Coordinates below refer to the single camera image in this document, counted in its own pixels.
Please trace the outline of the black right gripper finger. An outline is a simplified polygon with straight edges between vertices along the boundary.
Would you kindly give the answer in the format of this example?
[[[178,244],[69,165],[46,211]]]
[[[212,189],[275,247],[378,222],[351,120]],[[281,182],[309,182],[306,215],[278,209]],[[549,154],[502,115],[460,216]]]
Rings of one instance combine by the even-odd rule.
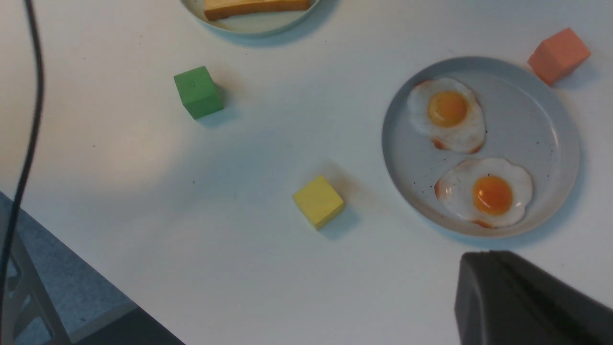
[[[463,345],[610,345],[613,312],[510,251],[465,253],[455,319]]]

